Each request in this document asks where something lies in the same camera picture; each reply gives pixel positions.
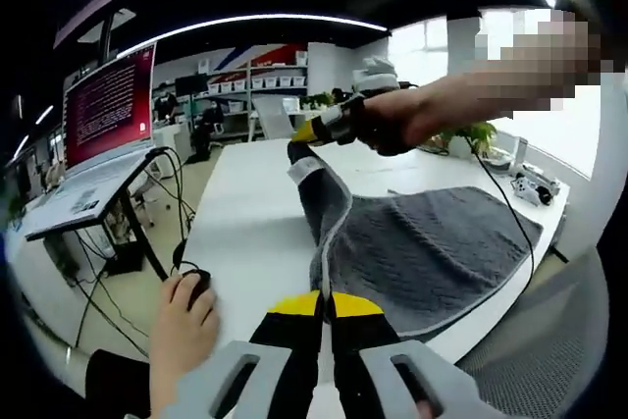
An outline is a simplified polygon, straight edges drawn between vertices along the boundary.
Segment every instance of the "window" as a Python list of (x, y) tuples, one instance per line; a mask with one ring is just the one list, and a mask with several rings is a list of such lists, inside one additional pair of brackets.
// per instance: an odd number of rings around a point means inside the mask
[(64, 159), (64, 147), (61, 130), (56, 130), (48, 136), (48, 145), (53, 162), (62, 162)]
[(399, 80), (425, 85), (447, 74), (445, 17), (404, 26), (392, 32), (389, 60)]
[[(500, 49), (512, 46), (514, 34), (537, 34), (539, 22), (549, 20), (549, 9), (484, 12), (479, 34), (487, 36), (488, 59), (499, 59)], [(512, 120), (493, 123), (498, 130), (525, 137), (531, 145), (590, 177), (598, 150), (600, 106), (598, 85), (578, 85), (574, 97), (553, 99), (551, 111), (515, 112)]]

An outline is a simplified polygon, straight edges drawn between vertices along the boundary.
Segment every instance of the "gray towel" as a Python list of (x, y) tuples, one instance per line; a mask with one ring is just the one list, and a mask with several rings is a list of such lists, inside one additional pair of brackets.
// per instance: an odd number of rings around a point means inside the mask
[[(288, 156), (291, 162), (318, 158), (307, 146), (292, 144)], [(333, 290), (377, 303), (402, 337), (427, 334), (464, 315), (529, 256), (508, 207), (478, 188), (364, 198), (348, 194), (321, 163), (325, 169), (299, 185), (319, 243), (312, 287), (321, 287), (322, 264), (329, 264)], [(517, 217), (536, 245), (542, 227)]]

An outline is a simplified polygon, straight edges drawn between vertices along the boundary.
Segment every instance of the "white pillar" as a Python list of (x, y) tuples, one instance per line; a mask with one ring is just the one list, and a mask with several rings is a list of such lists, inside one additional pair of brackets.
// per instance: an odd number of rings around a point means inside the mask
[(448, 74), (467, 72), (473, 61), (487, 58), (486, 37), (476, 37), (479, 31), (479, 17), (447, 21)]

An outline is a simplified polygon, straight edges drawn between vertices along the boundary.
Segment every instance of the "black cable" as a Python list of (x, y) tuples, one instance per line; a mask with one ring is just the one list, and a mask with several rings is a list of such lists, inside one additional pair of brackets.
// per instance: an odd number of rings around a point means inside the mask
[(112, 321), (112, 319), (111, 319), (109, 316), (107, 316), (107, 314), (106, 314), (106, 313), (105, 313), (102, 309), (100, 309), (100, 306), (98, 306), (98, 305), (94, 302), (94, 300), (93, 300), (93, 299), (91, 299), (91, 296), (87, 294), (87, 291), (85, 291), (85, 289), (84, 289), (84, 288), (83, 288), (80, 284), (78, 284), (78, 288), (80, 289), (80, 291), (82, 291), (82, 294), (84, 294), (84, 295), (85, 295), (85, 297), (87, 298), (87, 302), (88, 302), (89, 304), (91, 304), (91, 305), (94, 307), (94, 309), (100, 313), (100, 315), (103, 317), (103, 319), (104, 319), (105, 321), (107, 321), (107, 323), (108, 323), (108, 324), (109, 324), (112, 328), (114, 328), (116, 331), (118, 331), (118, 332), (119, 332), (119, 333), (120, 333), (120, 334), (121, 334), (121, 335), (122, 335), (122, 336), (123, 336), (126, 340), (128, 340), (128, 341), (131, 343), (131, 345), (132, 345), (133, 347), (135, 347), (135, 349), (136, 349), (139, 353), (141, 353), (144, 357), (148, 358), (148, 353), (146, 353), (146, 351), (145, 351), (143, 348), (141, 348), (139, 345), (137, 345), (137, 343), (135, 343), (135, 341), (134, 341), (133, 339), (131, 339), (131, 338), (130, 338), (130, 337), (129, 337), (129, 336), (128, 336), (128, 335), (127, 335), (127, 334), (126, 334), (126, 333), (125, 333), (122, 329), (120, 329), (120, 328), (116, 325), (116, 323), (114, 323), (114, 322)]
[[(168, 151), (172, 151), (172, 153), (175, 155), (175, 157), (177, 158), (177, 162), (179, 163), (179, 167), (177, 167), (175, 165), (175, 161), (173, 160), (172, 156), (170, 155), (170, 152)], [(147, 173), (151, 179), (153, 179), (155, 182), (157, 182), (164, 190), (166, 190), (166, 192), (173, 198), (175, 198), (178, 202), (178, 212), (179, 212), (179, 229), (181, 232), (181, 241), (185, 240), (185, 235), (184, 235), (184, 231), (183, 231), (183, 214), (182, 214), (182, 210), (183, 213), (185, 214), (185, 225), (187, 227), (187, 232), (189, 233), (189, 231), (191, 230), (191, 222), (196, 214), (196, 212), (192, 209), (192, 207), (185, 201), (183, 200), (183, 164), (181, 162), (181, 157), (179, 156), (179, 154), (177, 153), (177, 151), (175, 151), (172, 147), (160, 147), (155, 149), (155, 154), (156, 156), (160, 156), (160, 155), (164, 155), (166, 156), (166, 158), (168, 159), (168, 161), (170, 162), (170, 165), (172, 166), (173, 170), (174, 170), (174, 176), (175, 176), (175, 181), (177, 183), (177, 196), (173, 196), (165, 187), (162, 183), (160, 183), (157, 179), (155, 179), (153, 176), (150, 175), (150, 173)], [(187, 209), (189, 209), (189, 211), (192, 213), (191, 216), (187, 213), (187, 210), (183, 207), (183, 205), (185, 205), (187, 207)]]
[(528, 289), (528, 286), (530, 285), (530, 282), (532, 282), (532, 277), (534, 276), (534, 265), (535, 265), (535, 261), (534, 261), (534, 246), (532, 245), (532, 241), (528, 237), (528, 234), (526, 233), (526, 230), (523, 229), (523, 225), (519, 221), (519, 217), (517, 216), (517, 212), (514, 210), (514, 208), (512, 208), (512, 205), (510, 204), (510, 200), (508, 200), (508, 197), (506, 196), (505, 191), (503, 191), (503, 188), (501, 188), (501, 185), (499, 184), (499, 182), (496, 180), (495, 177), (493, 177), (493, 174), (491, 174), (491, 171), (489, 171), (487, 166), (484, 164), (484, 162), (482, 161), (482, 159), (478, 155), (478, 151), (475, 150), (475, 148), (471, 144), (471, 141), (469, 140), (469, 138), (467, 136), (464, 136), (464, 138), (466, 139), (467, 144), (469, 144), (469, 147), (471, 148), (471, 152), (473, 153), (473, 155), (476, 157), (476, 159), (478, 160), (478, 162), (482, 166), (482, 169), (484, 169), (484, 171), (487, 173), (489, 178), (497, 186), (497, 189), (499, 190), (499, 193), (501, 193), (501, 196), (503, 196), (503, 199), (505, 200), (506, 205), (508, 205), (508, 209), (510, 210), (510, 213), (512, 213), (514, 221), (517, 223), (517, 226), (521, 230), (521, 233), (523, 234), (523, 237), (526, 239), (526, 242), (528, 243), (528, 247), (530, 247), (530, 257), (532, 258), (532, 268), (530, 269), (530, 277), (528, 278), (528, 282), (526, 283), (526, 286), (523, 288), (523, 291), (525, 291), (526, 289)]
[(92, 247), (89, 246), (89, 244), (85, 241), (83, 241), (83, 244), (85, 244), (85, 246), (91, 251), (93, 252), (95, 255), (97, 255), (98, 257), (102, 258), (102, 259), (109, 259), (109, 257), (107, 257), (104, 252), (102, 250), (100, 250), (100, 247), (98, 247), (98, 244), (96, 243), (96, 241), (94, 240), (94, 238), (91, 236), (91, 234), (88, 231), (85, 231), (87, 233), (87, 237), (89, 237), (89, 240), (91, 241), (92, 244), (94, 244), (94, 247), (96, 247), (98, 249), (98, 251), (96, 251), (95, 249), (93, 249)]
[(76, 287), (78, 284), (88, 284), (88, 285), (93, 285), (93, 284), (95, 284), (95, 283), (96, 283), (96, 279), (94, 279), (94, 280), (78, 279), (78, 280), (77, 280), (76, 278), (74, 278), (74, 279), (72, 279), (72, 280), (74, 280), (74, 281), (75, 281), (75, 283), (74, 283), (74, 284), (70, 284), (70, 283), (68, 283), (68, 285), (70, 285), (70, 288), (74, 288), (74, 287)]
[[(161, 187), (164, 189), (164, 191), (165, 191), (166, 193), (168, 193), (168, 195), (169, 195), (171, 198), (174, 198), (175, 200), (179, 200), (179, 198), (178, 198), (177, 196), (173, 195), (173, 194), (172, 194), (172, 193), (171, 193), (171, 192), (170, 192), (170, 191), (166, 188), (166, 186), (165, 186), (165, 185), (163, 185), (163, 184), (159, 181), (159, 179), (156, 179), (156, 178), (155, 178), (152, 174), (150, 174), (150, 172), (146, 171), (145, 169), (144, 169), (144, 172), (148, 175), (148, 177), (150, 177), (150, 179), (151, 179), (152, 181), (154, 181), (154, 182), (155, 182), (155, 183), (157, 183), (159, 186), (161, 186)], [(190, 212), (190, 213), (192, 213), (192, 214), (196, 214), (196, 212), (192, 209), (192, 207), (189, 205), (189, 203), (187, 203), (184, 199), (181, 199), (181, 202), (182, 202), (182, 204), (183, 204), (183, 205), (185, 205), (185, 206), (187, 207), (187, 210), (189, 210), (189, 212)]]
[(91, 271), (94, 274), (96, 282), (98, 284), (100, 284), (102, 289), (105, 291), (105, 294), (109, 298), (109, 301), (111, 301), (111, 304), (113, 304), (114, 307), (116, 308), (116, 310), (118, 311), (118, 315), (124, 321), (126, 321), (134, 330), (136, 330), (138, 333), (140, 333), (143, 336), (145, 336), (146, 338), (148, 338), (148, 334), (146, 334), (142, 329), (138, 328), (133, 322), (131, 322), (129, 319), (127, 319), (125, 317), (125, 315), (122, 313), (122, 309), (120, 309), (120, 306), (118, 306), (118, 304), (114, 301), (114, 298), (111, 296), (111, 293), (109, 292), (109, 290), (107, 290), (107, 288), (105, 287), (105, 284), (102, 283), (102, 281), (100, 280), (100, 277), (98, 277), (98, 275), (96, 274), (96, 269), (94, 269), (94, 266), (91, 263), (91, 259), (89, 258), (89, 254), (87, 254), (87, 250), (85, 250), (85, 246), (86, 246), (85, 241), (82, 240), (82, 238), (79, 236), (79, 233), (77, 233), (76, 231), (75, 231), (75, 234), (78, 237), (78, 242), (80, 243), (80, 247), (82, 248), (83, 252), (85, 253), (85, 257), (87, 258), (87, 262), (89, 263), (89, 267), (91, 268)]
[[(193, 262), (187, 262), (186, 260), (182, 260), (179, 267), (181, 267), (181, 265), (183, 265), (183, 264), (191, 265), (192, 267), (194, 267), (194, 269), (200, 270), (200, 268), (196, 264), (194, 264)], [(174, 265), (170, 268), (170, 275), (171, 275), (171, 277), (172, 277), (173, 272), (175, 271), (176, 268), (177, 267), (174, 266)]]
[(552, 253), (553, 255), (555, 255), (556, 257), (558, 257), (558, 259), (563, 264), (568, 264), (569, 263), (569, 259), (567, 257), (565, 257), (565, 255), (562, 252), (560, 252), (558, 249), (556, 249), (555, 245), (551, 245), (549, 247), (549, 252)]
[(178, 201), (178, 210), (179, 210), (179, 229), (181, 231), (181, 241), (185, 240), (185, 234), (183, 233), (183, 215), (182, 215), (182, 204), (181, 204), (181, 200), (182, 200), (182, 189), (181, 189), (181, 183), (179, 180), (179, 176), (177, 175), (177, 171), (176, 171), (176, 166), (175, 166), (175, 161), (173, 160), (173, 158), (170, 156), (170, 154), (168, 153), (168, 151), (164, 151), (163, 154), (168, 158), (168, 160), (170, 161), (170, 165), (173, 167), (173, 169), (175, 169), (175, 182), (177, 183), (177, 201)]

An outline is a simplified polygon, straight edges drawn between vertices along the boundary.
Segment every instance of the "computer mouse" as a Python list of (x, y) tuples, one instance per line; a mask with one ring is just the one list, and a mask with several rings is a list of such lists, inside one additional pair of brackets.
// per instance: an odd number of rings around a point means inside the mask
[(202, 269), (192, 269), (183, 274), (184, 277), (187, 277), (191, 274), (200, 275), (200, 280), (196, 284), (196, 287), (192, 290), (192, 295), (189, 297), (189, 304), (187, 305), (187, 310), (189, 311), (198, 296), (200, 296), (205, 290), (211, 287), (212, 276), (209, 272)]

